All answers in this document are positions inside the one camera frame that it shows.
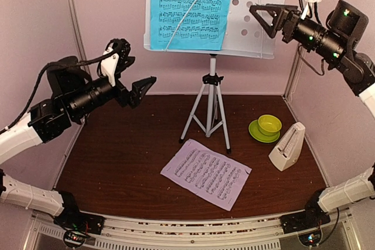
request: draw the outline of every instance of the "blue sheet music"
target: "blue sheet music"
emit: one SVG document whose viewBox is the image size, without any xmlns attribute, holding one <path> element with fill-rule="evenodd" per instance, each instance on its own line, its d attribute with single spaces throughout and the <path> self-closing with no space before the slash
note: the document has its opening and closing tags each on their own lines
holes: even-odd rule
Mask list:
<svg viewBox="0 0 375 250">
<path fill-rule="evenodd" d="M 194 0 L 151 0 L 152 50 L 164 50 Z M 169 49 L 221 50 L 230 0 L 198 0 Z"/>
</svg>

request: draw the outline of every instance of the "white sheet music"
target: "white sheet music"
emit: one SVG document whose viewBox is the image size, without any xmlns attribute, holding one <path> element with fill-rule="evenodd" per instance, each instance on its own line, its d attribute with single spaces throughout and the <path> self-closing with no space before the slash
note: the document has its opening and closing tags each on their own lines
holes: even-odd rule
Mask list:
<svg viewBox="0 0 375 250">
<path fill-rule="evenodd" d="M 197 196 L 227 210 L 232 209 L 251 168 L 188 140 L 161 175 Z"/>
</svg>

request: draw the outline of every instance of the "white music stand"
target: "white music stand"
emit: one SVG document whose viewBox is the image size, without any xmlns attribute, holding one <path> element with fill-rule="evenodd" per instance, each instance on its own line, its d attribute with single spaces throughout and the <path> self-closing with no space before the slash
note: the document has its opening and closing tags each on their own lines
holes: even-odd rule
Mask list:
<svg viewBox="0 0 375 250">
<path fill-rule="evenodd" d="M 216 55 L 225 54 L 231 56 L 244 56 L 261 59 L 273 59 L 275 50 L 275 39 L 270 39 L 264 34 L 261 25 L 251 16 L 249 7 L 253 4 L 284 4 L 285 0 L 231 0 L 229 13 L 227 17 L 227 30 L 224 35 L 223 45 L 220 51 L 212 50 L 176 50 L 168 49 L 168 52 L 183 52 L 183 53 L 203 53 L 211 54 L 210 57 L 210 73 L 203 76 L 203 85 L 198 93 L 193 109 L 190 112 L 189 118 L 180 138 L 183 142 L 185 135 L 189 129 L 189 125 L 194 119 L 198 125 L 205 132 L 206 137 L 223 125 L 224 136 L 226 140 L 227 153 L 231 152 L 229 135 L 227 130 L 223 99 L 221 96 L 220 78 L 216 74 Z M 144 34 L 144 48 L 150 48 L 150 22 L 151 22 L 151 0 L 146 0 L 146 32 Z M 208 106 L 207 106 L 207 122 L 206 127 L 195 116 L 195 111 L 198 103 L 203 95 L 205 87 L 209 85 Z M 217 118 L 217 102 L 221 113 L 221 121 L 213 127 L 212 119 Z"/>
</svg>

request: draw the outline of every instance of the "tripod leg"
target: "tripod leg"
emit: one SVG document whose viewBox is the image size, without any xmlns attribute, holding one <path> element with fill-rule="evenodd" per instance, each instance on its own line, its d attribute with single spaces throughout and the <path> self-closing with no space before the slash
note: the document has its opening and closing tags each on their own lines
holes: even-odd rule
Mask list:
<svg viewBox="0 0 375 250">
<path fill-rule="evenodd" d="M 209 103 L 207 106 L 207 125 L 206 125 L 206 137 L 211 136 L 211 122 L 212 122 L 212 109 L 213 109 L 213 96 L 214 96 L 214 85 L 209 87 Z"/>
<path fill-rule="evenodd" d="M 182 135 L 181 135 L 181 138 L 180 138 L 180 141 L 179 141 L 180 143 L 183 143 L 183 140 L 185 139 L 186 133 L 189 129 L 190 123 L 192 123 L 193 116 L 195 114 L 195 111 L 197 110 L 197 107 L 198 107 L 199 101 L 202 97 L 205 86 L 206 86 L 205 84 L 202 84 L 202 87 L 200 88 L 199 94 L 198 94 L 197 98 L 195 99 L 194 106 L 192 108 L 192 111 L 190 112 L 189 118 L 187 119 L 187 123 L 186 123 L 185 128 L 182 132 Z"/>
<path fill-rule="evenodd" d="M 217 98 L 219 99 L 221 120 L 223 121 L 223 129 L 224 129 L 225 143 L 226 143 L 226 146 L 227 146 L 227 153 L 230 154 L 232 152 L 232 150 L 231 150 L 230 144 L 229 144 L 227 121 L 226 121 L 226 118 L 225 118 L 224 103 L 223 103 L 223 97 L 221 96 L 220 85 L 216 86 L 216 90 L 217 90 Z"/>
<path fill-rule="evenodd" d="M 216 87 L 214 87 L 213 89 L 213 106 L 214 106 L 214 120 L 217 121 L 217 119 L 219 118 L 218 114 L 217 114 L 217 90 L 216 90 Z"/>
</svg>

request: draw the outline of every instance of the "green saucer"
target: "green saucer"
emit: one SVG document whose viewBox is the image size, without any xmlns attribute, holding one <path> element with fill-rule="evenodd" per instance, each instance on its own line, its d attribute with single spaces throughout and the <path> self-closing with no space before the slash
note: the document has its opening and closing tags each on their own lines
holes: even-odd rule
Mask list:
<svg viewBox="0 0 375 250">
<path fill-rule="evenodd" d="M 258 120 L 254 120 L 252 123 L 250 123 L 250 125 L 248 126 L 248 131 L 255 140 L 262 143 L 273 143 L 280 138 L 280 132 L 278 132 L 275 136 L 263 135 L 259 131 Z"/>
</svg>

